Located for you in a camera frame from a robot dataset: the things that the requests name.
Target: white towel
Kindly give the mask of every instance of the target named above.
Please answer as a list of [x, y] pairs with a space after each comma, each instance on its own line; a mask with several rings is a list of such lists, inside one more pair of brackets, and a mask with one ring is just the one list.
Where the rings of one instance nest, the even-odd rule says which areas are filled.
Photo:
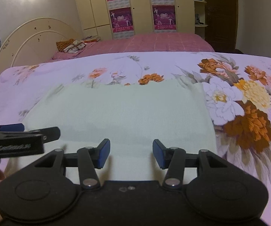
[[[147, 85], [71, 84], [52, 89], [26, 116], [28, 130], [58, 126], [61, 138], [45, 144], [46, 152], [67, 144], [67, 153], [86, 146], [96, 147], [110, 139], [111, 152], [100, 180], [159, 180], [161, 170], [153, 155], [152, 142], [180, 147], [187, 153], [200, 149], [216, 151], [216, 139], [205, 106], [201, 83], [175, 79], [150, 81]], [[40, 156], [19, 158], [22, 168]], [[185, 169], [184, 182], [197, 176]], [[79, 183], [78, 169], [68, 169], [67, 177]]]

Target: shelf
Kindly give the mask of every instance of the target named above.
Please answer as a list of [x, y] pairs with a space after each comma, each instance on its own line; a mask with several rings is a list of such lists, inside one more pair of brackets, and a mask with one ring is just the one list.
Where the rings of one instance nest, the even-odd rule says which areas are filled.
[[200, 1], [200, 0], [194, 0], [194, 2], [202, 2], [202, 3], [206, 3], [206, 1]]
[[195, 27], [207, 27], [208, 25], [195, 25]]

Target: dark wooden door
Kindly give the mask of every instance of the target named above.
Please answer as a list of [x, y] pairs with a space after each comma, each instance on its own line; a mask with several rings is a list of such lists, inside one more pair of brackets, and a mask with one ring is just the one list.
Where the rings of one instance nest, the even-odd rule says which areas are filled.
[[235, 51], [238, 29], [238, 0], [206, 0], [205, 40], [216, 52]]

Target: wall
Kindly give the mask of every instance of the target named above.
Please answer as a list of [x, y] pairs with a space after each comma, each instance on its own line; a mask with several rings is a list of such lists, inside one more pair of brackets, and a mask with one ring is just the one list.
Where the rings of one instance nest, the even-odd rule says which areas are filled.
[[239, 0], [236, 48], [271, 57], [271, 0]]
[[1, 41], [23, 23], [38, 17], [60, 19], [82, 34], [75, 0], [0, 0]]

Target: pink bedspread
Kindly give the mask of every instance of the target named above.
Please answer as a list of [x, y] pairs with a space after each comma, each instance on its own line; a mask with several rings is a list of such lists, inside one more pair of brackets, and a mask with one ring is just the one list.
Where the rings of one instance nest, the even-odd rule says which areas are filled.
[[135, 35], [129, 39], [89, 43], [77, 53], [56, 53], [51, 60], [82, 58], [105, 53], [125, 52], [215, 52], [196, 34], [154, 33]]

